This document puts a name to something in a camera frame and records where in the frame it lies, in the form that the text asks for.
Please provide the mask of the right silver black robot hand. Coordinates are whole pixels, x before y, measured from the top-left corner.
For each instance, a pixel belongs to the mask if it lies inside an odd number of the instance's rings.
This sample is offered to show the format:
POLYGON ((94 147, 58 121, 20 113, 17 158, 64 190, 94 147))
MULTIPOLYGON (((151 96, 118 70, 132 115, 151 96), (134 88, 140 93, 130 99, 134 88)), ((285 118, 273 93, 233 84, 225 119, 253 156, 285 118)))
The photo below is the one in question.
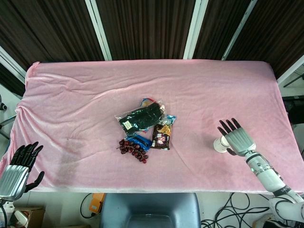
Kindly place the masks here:
POLYGON ((221 126, 218 127, 218 130, 229 144, 227 148, 229 154, 245 157, 248 152, 256 149, 256 144, 252 138, 235 118, 227 119, 225 122, 219 120, 219 123, 221 126))

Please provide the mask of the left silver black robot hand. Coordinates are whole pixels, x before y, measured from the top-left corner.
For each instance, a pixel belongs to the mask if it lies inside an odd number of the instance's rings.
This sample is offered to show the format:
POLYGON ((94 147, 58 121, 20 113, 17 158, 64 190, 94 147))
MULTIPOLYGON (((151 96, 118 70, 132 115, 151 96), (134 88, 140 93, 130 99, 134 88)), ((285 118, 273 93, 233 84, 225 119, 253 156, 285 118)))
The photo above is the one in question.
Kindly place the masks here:
POLYGON ((38 142, 19 147, 10 164, 4 169, 0 178, 0 199, 16 201, 24 193, 36 188, 43 180, 45 172, 41 171, 32 183, 27 183, 29 174, 43 146, 38 142))

